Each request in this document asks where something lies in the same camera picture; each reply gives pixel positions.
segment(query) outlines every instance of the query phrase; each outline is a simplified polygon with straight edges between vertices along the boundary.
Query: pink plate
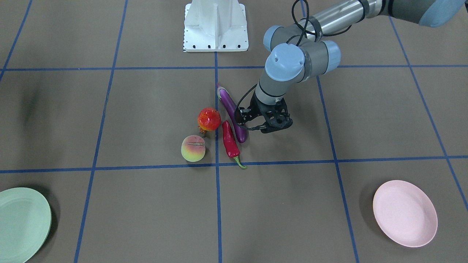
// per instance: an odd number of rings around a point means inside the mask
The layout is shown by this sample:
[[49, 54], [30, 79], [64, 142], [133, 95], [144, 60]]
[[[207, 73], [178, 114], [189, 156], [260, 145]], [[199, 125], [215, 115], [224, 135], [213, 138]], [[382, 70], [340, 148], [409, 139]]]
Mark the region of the pink plate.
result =
[[437, 213], [429, 197], [415, 185], [394, 180], [374, 195], [374, 216], [382, 231], [400, 245], [417, 248], [437, 232]]

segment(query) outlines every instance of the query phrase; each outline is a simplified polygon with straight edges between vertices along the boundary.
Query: blue tape line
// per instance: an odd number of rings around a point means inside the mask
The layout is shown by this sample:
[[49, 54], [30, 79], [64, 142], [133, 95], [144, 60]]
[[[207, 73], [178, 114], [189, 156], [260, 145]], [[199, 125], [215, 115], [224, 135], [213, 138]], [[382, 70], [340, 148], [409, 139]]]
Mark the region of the blue tape line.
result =
[[102, 137], [102, 130], [104, 129], [104, 120], [106, 118], [106, 108], [107, 108], [107, 102], [109, 101], [109, 93], [110, 93], [110, 88], [112, 86], [112, 80], [114, 77], [114, 71], [115, 71], [115, 66], [117, 62], [117, 54], [118, 54], [118, 49], [120, 46], [120, 39], [122, 37], [122, 31], [124, 28], [124, 22], [125, 22], [125, 14], [127, 12], [127, 5], [128, 5], [128, 0], [125, 0], [125, 5], [124, 5], [124, 11], [122, 14], [122, 20], [120, 22], [120, 29], [119, 29], [119, 34], [117, 38], [117, 44], [116, 44], [116, 50], [114, 53], [114, 61], [112, 63], [112, 71], [110, 72], [110, 78], [109, 78], [109, 84], [107, 87], [107, 94], [106, 94], [106, 100], [104, 102], [104, 109], [102, 110], [102, 117], [101, 117], [101, 125], [99, 127], [99, 135], [97, 137], [97, 143], [96, 143], [96, 151], [93, 159], [93, 166], [91, 170], [91, 175], [89, 176], [89, 184], [88, 184], [88, 191], [86, 193], [86, 200], [85, 200], [85, 205], [83, 209], [83, 217], [81, 218], [81, 226], [80, 226], [80, 233], [78, 235], [78, 242], [76, 244], [76, 251], [75, 251], [75, 258], [74, 258], [74, 263], [78, 262], [78, 256], [80, 255], [80, 248], [81, 248], [81, 240], [83, 238], [83, 231], [86, 223], [86, 215], [88, 213], [88, 206], [89, 206], [89, 198], [91, 196], [91, 190], [93, 187], [93, 179], [94, 179], [94, 174], [95, 174], [95, 168], [96, 168], [96, 163], [97, 163], [97, 156], [99, 154], [99, 146], [101, 144], [101, 137]]
[[156, 69], [214, 69], [213, 66], [130, 66], [116, 67], [115, 70], [156, 70]]
[[300, 0], [300, 8], [302, 9], [302, 15], [306, 17], [306, 8], [304, 7], [304, 0]]
[[350, 217], [349, 210], [348, 210], [348, 203], [346, 202], [346, 195], [344, 193], [343, 181], [341, 180], [341, 172], [340, 172], [340, 167], [338, 165], [338, 159], [336, 158], [335, 144], [333, 143], [333, 137], [331, 135], [330, 122], [329, 122], [328, 114], [327, 114], [327, 107], [325, 106], [325, 99], [323, 98], [322, 85], [320, 84], [319, 76], [317, 76], [317, 84], [318, 84], [319, 92], [320, 92], [320, 100], [322, 101], [323, 114], [325, 115], [325, 122], [327, 123], [328, 135], [330, 137], [330, 146], [331, 146], [331, 151], [333, 153], [333, 161], [335, 163], [336, 175], [338, 176], [338, 182], [340, 184], [341, 198], [343, 199], [344, 212], [346, 213], [346, 220], [348, 221], [348, 228], [350, 231], [354, 257], [355, 257], [356, 263], [359, 263], [358, 249], [356, 247], [356, 242], [354, 240], [354, 232], [352, 229], [351, 217]]
[[411, 67], [468, 67], [468, 65], [411, 65]]
[[3, 74], [5, 73], [5, 70], [8, 66], [8, 63], [10, 62], [11, 55], [13, 54], [13, 50], [15, 49], [16, 42], [18, 42], [18, 38], [20, 37], [21, 31], [23, 30], [24, 23], [26, 22], [26, 18], [28, 17], [29, 14], [29, 9], [31, 9], [31, 4], [32, 0], [29, 0], [28, 7], [26, 8], [26, 12], [24, 13], [23, 20], [21, 21], [20, 28], [18, 29], [18, 32], [16, 33], [15, 40], [13, 41], [13, 44], [11, 45], [10, 52], [8, 53], [7, 60], [5, 61], [5, 64], [3, 65], [3, 70], [0, 73], [0, 81], [3, 78]]
[[[215, 109], [218, 110], [218, 53], [214, 53], [214, 101]], [[215, 131], [215, 160], [216, 160], [216, 204], [218, 214], [218, 262], [223, 262], [223, 247], [222, 247], [222, 225], [221, 225], [221, 193], [219, 185], [219, 127]]]
[[[369, 158], [369, 159], [337, 159], [337, 162], [379, 162], [379, 161], [417, 161], [417, 160], [445, 160], [449, 159], [468, 159], [468, 155], [452, 156], [420, 156], [420, 157], [392, 157], [392, 158]], [[308, 160], [308, 161], [251, 161], [243, 162], [245, 165], [294, 165], [294, 164], [317, 164], [334, 163], [335, 160]], [[224, 163], [190, 163], [190, 164], [161, 164], [161, 165], [141, 165], [141, 166], [109, 166], [96, 167], [95, 171], [112, 170], [137, 170], [137, 169], [171, 169], [171, 168], [196, 168], [196, 167], [215, 167], [215, 166], [237, 166], [234, 162]], [[50, 169], [18, 169], [18, 170], [0, 170], [0, 174], [21, 174], [21, 173], [47, 173], [47, 172], [77, 172], [91, 171], [91, 167], [82, 168], [50, 168]]]
[[252, 69], [265, 68], [265, 66], [218, 66], [218, 69]]
[[[315, 163], [334, 163], [334, 160], [311, 160], [311, 161], [247, 161], [243, 165], [284, 165], [284, 164], [315, 164]], [[237, 166], [235, 162], [223, 162], [219, 166]]]
[[0, 174], [54, 173], [54, 172], [79, 172], [79, 171], [91, 171], [91, 167], [89, 167], [89, 168], [51, 168], [51, 169], [0, 170]]
[[85, 71], [112, 70], [111, 67], [63, 67], [63, 68], [7, 68], [5, 71]]
[[411, 71], [411, 75], [413, 76], [413, 80], [416, 84], [417, 91], [419, 93], [419, 96], [421, 97], [421, 100], [423, 102], [424, 108], [426, 109], [427, 116], [429, 116], [429, 119], [431, 121], [432, 127], [434, 129], [434, 132], [436, 133], [437, 140], [439, 140], [440, 148], [442, 148], [442, 152], [444, 153], [444, 156], [446, 158], [447, 164], [450, 168], [450, 172], [452, 173], [453, 179], [455, 180], [455, 183], [457, 185], [458, 191], [460, 192], [461, 198], [463, 200], [463, 203], [465, 204], [465, 208], [468, 211], [468, 202], [465, 197], [465, 194], [463, 193], [463, 190], [461, 189], [460, 183], [458, 181], [457, 175], [455, 174], [455, 171], [452, 168], [452, 164], [450, 162], [450, 158], [448, 158], [447, 151], [445, 150], [444, 144], [442, 143], [442, 139], [440, 138], [440, 134], [437, 130], [436, 124], [434, 122], [434, 119], [432, 118], [431, 112], [429, 111], [429, 107], [427, 106], [426, 100], [424, 99], [423, 92], [421, 91], [421, 87], [419, 86], [419, 82], [417, 81], [416, 75], [414, 74], [414, 70], [411, 66], [410, 60], [408, 59], [408, 56], [406, 54], [405, 48], [403, 47], [403, 43], [400, 39], [400, 36], [398, 35], [398, 32], [396, 30], [395, 24], [393, 23], [393, 20], [391, 17], [388, 17], [390, 19], [390, 23], [392, 24], [393, 31], [395, 32], [396, 38], [398, 39], [398, 43], [400, 43], [400, 47], [403, 51], [403, 55], [405, 56], [406, 62], [408, 63], [409, 70]]
[[338, 67], [408, 67], [408, 65], [339, 65]]
[[166, 165], [140, 165], [140, 166], [113, 166], [96, 167], [96, 171], [114, 170], [141, 170], [141, 169], [172, 169], [172, 168], [194, 168], [194, 167], [214, 167], [214, 163], [194, 163], [194, 164], [166, 164]]
[[445, 160], [445, 156], [421, 156], [421, 157], [390, 157], [369, 159], [341, 159], [338, 162], [372, 162], [372, 161], [417, 161], [417, 160]]
[[449, 159], [468, 159], [468, 155], [449, 155], [447, 156]]
[[218, 211], [218, 262], [223, 262], [223, 247], [221, 236], [221, 193], [219, 185], [219, 166], [216, 165], [216, 205]]
[[[341, 68], [368, 67], [409, 67], [408, 65], [339, 65]], [[411, 67], [468, 67], [468, 65], [411, 65]], [[214, 69], [213, 66], [134, 66], [116, 67], [115, 70], [158, 70], [158, 69]], [[218, 66], [218, 69], [256, 69], [265, 66]], [[70, 67], [70, 68], [6, 68], [1, 71], [85, 71], [112, 70], [112, 67]]]

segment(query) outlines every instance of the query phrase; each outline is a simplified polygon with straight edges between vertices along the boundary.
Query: silver metal tube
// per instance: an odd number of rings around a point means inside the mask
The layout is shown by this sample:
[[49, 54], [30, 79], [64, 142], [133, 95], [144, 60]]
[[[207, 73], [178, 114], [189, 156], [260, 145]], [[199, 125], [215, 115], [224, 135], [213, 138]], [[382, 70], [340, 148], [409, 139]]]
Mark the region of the silver metal tube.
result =
[[[317, 14], [313, 15], [320, 23], [324, 35], [337, 33], [352, 24], [359, 22], [363, 15], [371, 18], [379, 14], [382, 7], [382, 0], [362, 0], [366, 5], [366, 10], [358, 0], [348, 0], [334, 6], [331, 6]], [[301, 26], [304, 26], [306, 20], [299, 21]], [[315, 33], [315, 28], [311, 22], [307, 23], [308, 31]], [[314, 35], [307, 35], [309, 40], [314, 41]]]

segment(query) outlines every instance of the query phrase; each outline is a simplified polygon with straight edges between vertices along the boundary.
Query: artificial vegetable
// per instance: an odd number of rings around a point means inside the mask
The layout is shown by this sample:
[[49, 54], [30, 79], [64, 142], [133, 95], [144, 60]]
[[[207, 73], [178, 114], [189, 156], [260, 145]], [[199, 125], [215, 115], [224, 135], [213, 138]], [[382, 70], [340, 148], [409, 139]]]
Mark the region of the artificial vegetable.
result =
[[221, 125], [221, 115], [215, 108], [204, 108], [198, 115], [200, 133], [216, 130]]
[[221, 87], [218, 83], [216, 83], [216, 86], [218, 87], [218, 98], [224, 105], [224, 108], [226, 108], [226, 111], [229, 114], [229, 117], [231, 117], [231, 121], [233, 122], [234, 132], [237, 141], [239, 143], [244, 143], [247, 140], [247, 135], [249, 134], [249, 132], [239, 127], [235, 122], [234, 113], [237, 105], [234, 103], [234, 101], [232, 100], [231, 96], [225, 88]]
[[241, 167], [242, 169], [246, 169], [247, 166], [243, 166], [239, 162], [239, 154], [241, 154], [241, 152], [235, 142], [235, 138], [233, 135], [233, 130], [231, 129], [231, 125], [229, 124], [228, 121], [224, 121], [222, 124], [222, 127], [223, 127], [223, 143], [224, 143], [224, 147], [226, 148], [227, 155], [230, 158], [234, 158], [234, 160], [237, 162], [239, 167]]

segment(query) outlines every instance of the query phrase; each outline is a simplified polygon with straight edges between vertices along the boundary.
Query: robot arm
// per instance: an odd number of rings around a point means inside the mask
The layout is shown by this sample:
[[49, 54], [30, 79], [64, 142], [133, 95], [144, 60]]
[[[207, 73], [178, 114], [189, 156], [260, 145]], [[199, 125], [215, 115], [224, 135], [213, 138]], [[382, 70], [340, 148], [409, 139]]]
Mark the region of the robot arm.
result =
[[346, 0], [313, 16], [307, 14], [289, 27], [272, 26], [263, 38], [271, 54], [252, 88], [255, 92], [247, 109], [235, 112], [236, 122], [245, 124], [263, 116], [265, 123], [249, 130], [262, 133], [286, 129], [293, 124], [283, 96], [294, 83], [330, 72], [338, 67], [341, 52], [338, 45], [322, 37], [346, 32], [349, 27], [378, 15], [389, 15], [421, 26], [438, 27], [449, 21], [465, 0]]

